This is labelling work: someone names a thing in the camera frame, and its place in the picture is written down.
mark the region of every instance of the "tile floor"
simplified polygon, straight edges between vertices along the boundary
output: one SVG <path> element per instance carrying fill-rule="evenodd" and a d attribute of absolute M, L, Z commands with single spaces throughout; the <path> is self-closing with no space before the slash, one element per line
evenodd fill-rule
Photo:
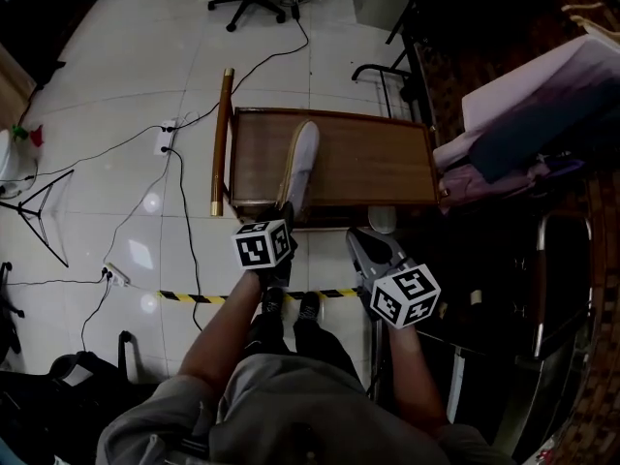
<path fill-rule="evenodd" d="M 303 44 L 296 23 L 276 24 L 263 9 L 253 9 L 234 33 L 225 30 L 236 5 L 214 12 L 208 0 L 100 0 L 63 51 L 67 62 L 40 92 L 26 127 L 44 125 L 40 171 L 70 165 L 126 140 L 165 119 L 188 120 L 208 111 L 219 97 L 225 68 L 241 78 L 270 53 Z M 373 73 L 351 81 L 363 63 L 389 63 L 402 49 L 399 40 L 385 45 L 387 31 L 356 24 L 353 0 L 312 0 L 301 7 L 301 24 L 310 46 L 277 57 L 258 69 L 233 97 L 236 106 L 332 109 L 386 115 Z M 396 115 L 407 111 L 388 80 Z M 230 292 L 239 270 L 230 235 L 237 223 L 209 218 L 209 179 L 215 114 L 179 132 L 175 148 L 185 161 L 185 191 L 200 261 L 202 290 Z M 0 211 L 0 260 L 11 261 L 9 282 L 49 279 L 98 279 L 114 229 L 140 203 L 146 188 L 164 173 L 166 159 L 153 154 L 152 130 L 107 155 L 83 162 L 67 184 L 50 197 L 45 216 L 49 238 L 61 247 L 65 268 L 10 211 Z M 108 260 L 127 274 L 134 288 L 114 288 L 88 324 L 86 347 L 116 360 L 118 333 L 136 337 L 128 361 L 132 379 L 162 380 L 178 370 L 198 334 L 192 305 L 160 299 L 155 292 L 194 293 L 193 263 L 178 187 L 178 160 L 153 186 L 135 215 L 118 231 Z M 32 191 L 51 180 L 41 176 Z M 291 287 L 294 290 L 347 288 L 355 284 L 342 232 L 298 232 Z M 104 292 L 103 285 L 47 284 L 10 286 L 8 294 L 25 319 L 15 323 L 22 356 L 11 356 L 15 369 L 46 373 L 59 356 L 81 349 L 80 329 Z M 368 325 L 356 298 L 325 302 L 322 324 L 342 341 L 362 380 L 368 381 Z M 286 306 L 286 338 L 297 304 Z M 217 305 L 200 305 L 206 324 Z"/>

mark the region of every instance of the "shirt sleeve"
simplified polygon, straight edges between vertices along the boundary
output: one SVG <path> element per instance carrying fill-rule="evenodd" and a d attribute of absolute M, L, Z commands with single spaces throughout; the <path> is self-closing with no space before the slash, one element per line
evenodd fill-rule
<path fill-rule="evenodd" d="M 492 448 L 470 425 L 446 425 L 437 442 L 453 465 L 514 465 L 508 455 Z"/>
<path fill-rule="evenodd" d="M 217 401 L 204 381 L 191 376 L 173 377 L 104 430 L 97 446 L 96 463 L 155 462 L 151 458 L 163 457 L 166 452 L 163 437 L 206 434 L 216 415 Z"/>

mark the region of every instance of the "power plug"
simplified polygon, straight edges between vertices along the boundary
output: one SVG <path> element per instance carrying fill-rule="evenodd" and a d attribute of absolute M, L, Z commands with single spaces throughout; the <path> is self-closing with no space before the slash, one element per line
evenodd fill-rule
<path fill-rule="evenodd" d="M 155 143 L 155 155 L 160 155 L 162 157 L 168 156 L 168 152 L 163 152 L 162 148 L 171 147 L 174 131 L 176 131 L 175 120 L 165 120 L 162 122 L 162 130 L 159 132 L 157 142 Z"/>
<path fill-rule="evenodd" d="M 113 286 L 120 286 L 121 288 L 129 286 L 129 277 L 118 270 L 112 263 L 104 263 L 104 267 L 112 274 L 112 278 L 109 280 L 110 284 Z"/>

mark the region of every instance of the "forearm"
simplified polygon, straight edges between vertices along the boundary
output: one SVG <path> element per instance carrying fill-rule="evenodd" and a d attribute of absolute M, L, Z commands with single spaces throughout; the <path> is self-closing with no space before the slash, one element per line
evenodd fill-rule
<path fill-rule="evenodd" d="M 389 328 L 394 397 L 400 417 L 430 435 L 448 423 L 437 386 L 426 366 L 413 326 Z"/>
<path fill-rule="evenodd" d="M 252 317 L 261 301 L 261 284 L 253 272 L 245 272 L 201 334 L 179 370 L 205 381 L 221 396 L 245 346 Z"/>

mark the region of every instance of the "office chair base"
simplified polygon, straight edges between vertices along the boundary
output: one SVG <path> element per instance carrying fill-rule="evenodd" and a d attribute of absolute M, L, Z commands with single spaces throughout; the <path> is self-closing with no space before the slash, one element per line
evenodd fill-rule
<path fill-rule="evenodd" d="M 236 29 L 237 21 L 243 15 L 245 10 L 250 6 L 250 4 L 260 5 L 261 7 L 268 9 L 269 11 L 272 11 L 273 13 L 275 13 L 276 14 L 275 20 L 279 24 L 282 24 L 287 19 L 286 13 L 282 9 L 280 9 L 277 5 L 270 2 L 269 0 L 211 0 L 210 2 L 207 3 L 206 7 L 210 11 L 213 11 L 215 10 L 216 5 L 229 3 L 229 2 L 241 2 L 241 5 L 239 6 L 236 13 L 234 14 L 234 17 L 232 18 L 231 23 L 228 26 L 226 26 L 226 30 L 229 31 L 230 33 Z"/>

